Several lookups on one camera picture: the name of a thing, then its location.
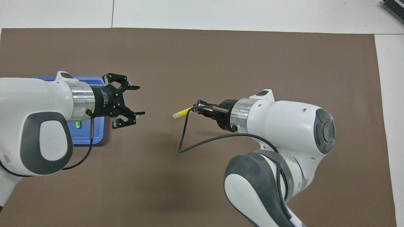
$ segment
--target white tile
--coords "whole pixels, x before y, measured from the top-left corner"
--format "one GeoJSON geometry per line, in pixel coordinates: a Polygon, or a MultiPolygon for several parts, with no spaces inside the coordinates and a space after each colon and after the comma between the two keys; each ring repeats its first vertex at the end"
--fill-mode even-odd
{"type": "Polygon", "coordinates": [[[404,34],[381,0],[115,0],[113,27],[404,34]]]}
{"type": "Polygon", "coordinates": [[[111,27],[113,0],[0,0],[0,28],[111,27]]]}
{"type": "Polygon", "coordinates": [[[404,35],[375,35],[375,42],[396,220],[404,226],[404,35]]]}

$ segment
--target robotic arm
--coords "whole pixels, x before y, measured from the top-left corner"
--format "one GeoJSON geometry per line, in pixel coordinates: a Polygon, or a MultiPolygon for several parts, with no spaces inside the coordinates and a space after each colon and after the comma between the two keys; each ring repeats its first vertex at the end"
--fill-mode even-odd
{"type": "Polygon", "coordinates": [[[118,74],[109,73],[103,80],[106,86],[90,86],[64,71],[52,82],[0,78],[0,212],[23,177],[53,174],[67,165],[73,153],[67,122],[109,116],[115,129],[134,125],[145,114],[126,107],[122,95],[139,86],[118,74]]]}
{"type": "Polygon", "coordinates": [[[306,103],[275,102],[269,89],[219,105],[199,100],[173,116],[192,110],[260,144],[260,150],[234,157],[226,168],[224,190],[234,208],[256,227],[304,227],[286,202],[309,186],[320,161],[333,148],[332,116],[306,103]]]}

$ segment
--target blue tray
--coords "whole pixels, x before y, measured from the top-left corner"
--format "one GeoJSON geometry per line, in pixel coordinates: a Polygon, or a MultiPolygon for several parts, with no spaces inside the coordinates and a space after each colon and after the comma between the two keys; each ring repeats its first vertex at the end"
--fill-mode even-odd
{"type": "MultiPolygon", "coordinates": [[[[45,81],[54,81],[55,76],[33,76],[45,81]]],[[[105,86],[102,77],[100,76],[76,76],[79,81],[83,81],[89,85],[105,86]]],[[[94,118],[94,139],[93,144],[98,144],[104,136],[105,117],[94,118]]],[[[74,145],[90,145],[90,120],[81,122],[80,128],[76,127],[75,122],[68,122],[70,134],[74,145]]]]}

